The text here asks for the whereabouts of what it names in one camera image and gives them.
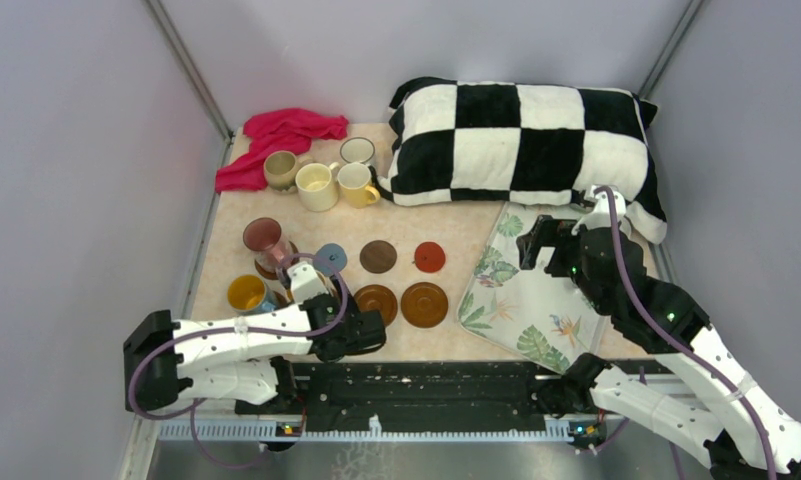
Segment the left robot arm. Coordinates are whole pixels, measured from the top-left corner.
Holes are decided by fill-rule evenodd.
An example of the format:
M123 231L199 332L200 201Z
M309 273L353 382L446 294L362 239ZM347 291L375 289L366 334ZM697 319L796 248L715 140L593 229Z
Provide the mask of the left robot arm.
M228 399L284 413L297 397L285 356L332 363L376 351L386 340L379 312L331 294L218 320L155 311L123 343L125 408L159 418L160 409L181 400Z

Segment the blue-grey apple coaster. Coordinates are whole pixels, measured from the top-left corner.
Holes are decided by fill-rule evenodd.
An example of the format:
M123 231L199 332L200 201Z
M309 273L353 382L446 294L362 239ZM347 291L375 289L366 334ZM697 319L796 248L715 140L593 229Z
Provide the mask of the blue-grey apple coaster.
M340 273L347 266L345 250L336 243L327 243L315 252L315 269L327 276Z

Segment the pink mug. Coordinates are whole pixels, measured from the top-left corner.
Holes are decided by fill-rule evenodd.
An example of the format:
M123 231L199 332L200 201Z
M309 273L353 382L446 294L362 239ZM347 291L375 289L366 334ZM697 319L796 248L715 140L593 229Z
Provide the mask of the pink mug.
M290 240L279 222L270 217L252 220L244 229L242 240L257 264L266 271L275 270L280 262L294 253Z

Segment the amber wooden coaster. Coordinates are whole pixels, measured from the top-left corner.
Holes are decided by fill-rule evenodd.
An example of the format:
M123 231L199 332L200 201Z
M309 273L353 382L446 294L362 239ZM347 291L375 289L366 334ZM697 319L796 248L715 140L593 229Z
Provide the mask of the amber wooden coaster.
M409 324L417 328L433 328L446 318L449 299L438 285L418 282L404 291L400 307Z
M383 285L366 285L354 294L354 298L361 311L377 311L385 326L391 325L398 314L395 294Z

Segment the dark walnut wooden coaster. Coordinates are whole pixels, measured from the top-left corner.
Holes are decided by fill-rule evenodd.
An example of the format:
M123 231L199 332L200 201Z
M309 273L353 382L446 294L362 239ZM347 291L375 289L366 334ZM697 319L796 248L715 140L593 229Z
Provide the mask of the dark walnut wooden coaster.
M373 240L361 249L359 261L362 267L370 273L386 273L395 266L397 251L391 243L385 240Z
M280 263L274 258L260 258L254 259L254 266L257 272L264 278L269 280L277 280L279 278L277 270L281 268Z

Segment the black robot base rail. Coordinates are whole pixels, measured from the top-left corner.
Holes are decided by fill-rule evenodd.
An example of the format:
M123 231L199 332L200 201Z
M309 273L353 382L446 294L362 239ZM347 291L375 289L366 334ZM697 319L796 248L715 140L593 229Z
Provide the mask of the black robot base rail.
M283 394L240 416L294 415L306 430L353 432L378 418L389 433L535 432L570 414L594 420L587 394L531 362L294 363Z

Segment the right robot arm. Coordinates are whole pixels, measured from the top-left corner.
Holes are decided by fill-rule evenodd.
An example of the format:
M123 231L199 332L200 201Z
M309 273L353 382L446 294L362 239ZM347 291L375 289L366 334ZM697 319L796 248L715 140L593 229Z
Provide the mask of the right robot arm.
M583 353L539 389L544 412L621 414L688 452L715 479L801 479L801 423L753 380L684 289L648 274L639 244L608 227L542 215L516 246L524 270L550 249L545 272L570 280L699 401L688 406Z

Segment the blue mug yellow inside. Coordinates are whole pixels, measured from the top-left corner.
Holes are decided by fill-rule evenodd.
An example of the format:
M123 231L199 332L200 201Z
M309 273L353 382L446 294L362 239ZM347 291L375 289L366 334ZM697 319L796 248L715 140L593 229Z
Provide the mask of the blue mug yellow inside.
M286 306L286 299L256 275L241 275L233 279L226 292L230 308L244 315L273 312Z

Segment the red apple coaster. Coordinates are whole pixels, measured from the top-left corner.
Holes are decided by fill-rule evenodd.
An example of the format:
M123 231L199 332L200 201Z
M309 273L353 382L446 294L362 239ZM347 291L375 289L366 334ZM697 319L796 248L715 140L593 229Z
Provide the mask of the red apple coaster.
M414 264L424 273L439 272L444 267L445 263L445 251L436 242L422 242L415 249Z

